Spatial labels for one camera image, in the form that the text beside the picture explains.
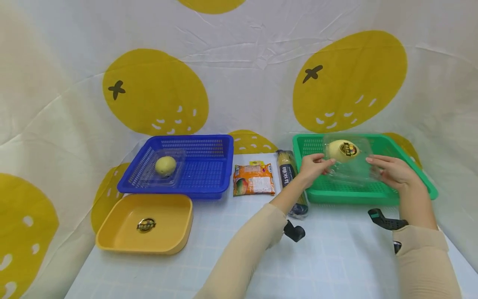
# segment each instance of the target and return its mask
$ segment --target logo sticker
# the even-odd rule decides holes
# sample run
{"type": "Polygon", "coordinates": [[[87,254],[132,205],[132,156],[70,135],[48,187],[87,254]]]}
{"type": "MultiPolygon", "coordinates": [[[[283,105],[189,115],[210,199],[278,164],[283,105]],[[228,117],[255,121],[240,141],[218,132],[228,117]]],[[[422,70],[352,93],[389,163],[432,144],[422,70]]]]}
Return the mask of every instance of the logo sticker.
{"type": "Polygon", "coordinates": [[[357,148],[355,147],[355,145],[350,144],[348,142],[342,143],[342,145],[340,146],[340,151],[349,157],[355,156],[357,154],[357,148]]]}
{"type": "Polygon", "coordinates": [[[156,221],[154,221],[153,218],[145,218],[138,223],[136,229],[140,231],[140,233],[147,233],[155,227],[156,221]]]}

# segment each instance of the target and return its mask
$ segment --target black plastic clip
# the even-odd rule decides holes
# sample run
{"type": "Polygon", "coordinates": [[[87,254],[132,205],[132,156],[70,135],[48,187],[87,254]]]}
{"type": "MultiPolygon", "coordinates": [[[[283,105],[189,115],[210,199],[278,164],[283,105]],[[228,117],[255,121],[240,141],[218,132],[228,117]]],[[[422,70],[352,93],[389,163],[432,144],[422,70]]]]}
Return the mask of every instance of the black plastic clip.
{"type": "Polygon", "coordinates": [[[305,237],[305,230],[302,226],[297,225],[294,227],[292,223],[287,220],[287,224],[284,226],[284,234],[297,243],[305,237]]]}
{"type": "Polygon", "coordinates": [[[373,223],[389,231],[399,230],[400,228],[408,225],[408,222],[406,220],[385,218],[380,209],[369,210],[369,216],[372,219],[373,223]]]}

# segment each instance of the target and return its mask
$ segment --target white tablecloth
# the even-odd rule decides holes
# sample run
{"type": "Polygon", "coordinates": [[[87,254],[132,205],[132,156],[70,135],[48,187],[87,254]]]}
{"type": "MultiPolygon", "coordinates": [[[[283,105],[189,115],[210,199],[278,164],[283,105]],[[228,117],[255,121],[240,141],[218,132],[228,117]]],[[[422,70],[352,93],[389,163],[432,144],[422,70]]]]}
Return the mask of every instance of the white tablecloth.
{"type": "MultiPolygon", "coordinates": [[[[235,155],[234,163],[272,163],[280,190],[275,154],[235,155]]],[[[268,195],[195,202],[186,247],[173,256],[127,255],[93,248],[67,299],[190,299],[197,292],[233,234],[270,201],[268,195]]],[[[366,206],[309,206],[306,236],[287,237],[268,250],[248,289],[249,299],[398,299],[397,266],[391,232],[370,221],[366,206]]],[[[398,217],[396,208],[382,208],[398,217]]],[[[478,274],[448,240],[450,258],[465,299],[478,299],[478,274]]]]}

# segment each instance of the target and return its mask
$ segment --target beige sleeve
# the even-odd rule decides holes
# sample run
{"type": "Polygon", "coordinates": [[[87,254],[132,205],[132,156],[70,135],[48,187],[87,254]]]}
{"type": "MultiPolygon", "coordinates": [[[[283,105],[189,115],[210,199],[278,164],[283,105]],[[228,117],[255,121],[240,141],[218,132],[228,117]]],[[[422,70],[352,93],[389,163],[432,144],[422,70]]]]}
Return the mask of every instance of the beige sleeve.
{"type": "Polygon", "coordinates": [[[440,231],[407,225],[393,232],[403,299],[459,299],[460,287],[440,231]]]}
{"type": "Polygon", "coordinates": [[[232,237],[194,299],[243,299],[267,248],[280,241],[284,213],[266,204],[232,237]]]}

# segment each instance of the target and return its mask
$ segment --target human hand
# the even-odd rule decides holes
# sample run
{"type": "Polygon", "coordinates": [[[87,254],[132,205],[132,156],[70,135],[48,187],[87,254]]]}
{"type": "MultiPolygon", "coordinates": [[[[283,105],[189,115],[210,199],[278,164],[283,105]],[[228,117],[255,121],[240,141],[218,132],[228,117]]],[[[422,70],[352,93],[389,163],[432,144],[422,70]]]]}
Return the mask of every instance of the human hand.
{"type": "Polygon", "coordinates": [[[370,164],[380,167],[382,182],[399,192],[409,186],[426,188],[418,175],[403,160],[383,155],[371,155],[366,160],[370,164]]]}
{"type": "Polygon", "coordinates": [[[297,178],[304,181],[305,188],[309,188],[316,178],[325,174],[327,169],[335,164],[335,159],[324,160],[324,154],[312,154],[302,158],[302,166],[297,178]]]}

